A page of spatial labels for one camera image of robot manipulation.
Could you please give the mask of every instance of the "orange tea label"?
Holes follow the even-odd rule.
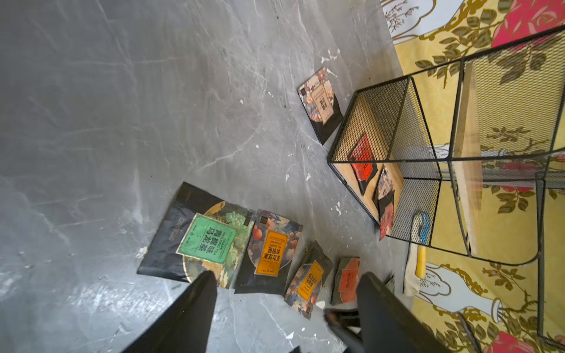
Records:
[[[300,294],[300,296],[304,299],[310,300],[312,291],[320,281],[323,274],[324,270],[322,269],[320,264],[318,264],[316,260],[314,260],[314,263],[310,267],[308,274],[306,275],[306,277],[304,277],[302,283],[300,284],[300,287],[298,288],[298,294]]]
[[[255,269],[255,274],[265,276],[278,276],[281,262],[283,262],[284,248],[286,247],[286,235],[269,232],[263,246],[261,260]]]
[[[348,291],[355,289],[357,289],[357,270],[342,270],[339,291]]]

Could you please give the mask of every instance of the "yellow handle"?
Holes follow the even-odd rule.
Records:
[[[418,262],[416,263],[416,277],[425,278],[425,246],[418,246]]]

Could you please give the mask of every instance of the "tea package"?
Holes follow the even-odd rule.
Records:
[[[290,282],[284,301],[310,319],[318,294],[332,268],[332,261],[324,254],[318,242],[314,242]]]
[[[343,121],[340,105],[329,82],[327,69],[321,68],[298,88],[298,95],[323,145]]]
[[[283,295],[301,234],[301,224],[259,210],[237,275],[235,293]]]
[[[337,266],[332,305],[355,303],[359,283],[359,258],[343,258]]]
[[[371,150],[371,144],[369,142],[369,138],[367,134],[363,134],[361,139],[353,148],[349,156],[349,160],[352,162],[359,161],[370,161],[374,160],[375,157],[373,156],[373,151]],[[357,182],[359,183],[359,190],[361,191],[361,195],[365,195],[365,191],[367,190],[367,186],[369,182],[375,177],[377,174],[377,164],[376,163],[352,163],[351,166],[355,171],[355,177],[357,178]]]
[[[229,288],[244,255],[254,213],[183,182],[137,273],[192,282],[214,272]]]
[[[379,200],[379,215],[381,221],[380,239],[382,240],[392,232],[392,223],[394,220],[394,190]]]
[[[386,289],[390,290],[392,294],[394,294],[394,275],[389,278],[389,280],[385,284]]]
[[[380,239],[382,240],[391,234],[394,220],[394,182],[387,167],[383,168],[379,176],[373,201],[379,211],[379,221],[381,224]]]

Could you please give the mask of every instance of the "green tea package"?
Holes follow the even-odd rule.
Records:
[[[237,275],[235,293],[283,295],[301,234],[301,224],[259,210]]]
[[[314,242],[290,282],[284,301],[310,319],[318,294],[332,268],[332,261],[324,254],[318,242]]]
[[[253,219],[247,208],[183,182],[137,273],[192,282],[210,270],[229,288]]]

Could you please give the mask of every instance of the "gray concrete floor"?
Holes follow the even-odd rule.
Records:
[[[0,16],[3,352],[118,352],[143,332],[186,288],[136,275],[182,181],[299,221],[401,292],[407,245],[376,240],[296,93],[323,63],[345,111],[401,75],[378,2],[30,0]],[[210,352],[343,349],[321,310],[218,292]]]

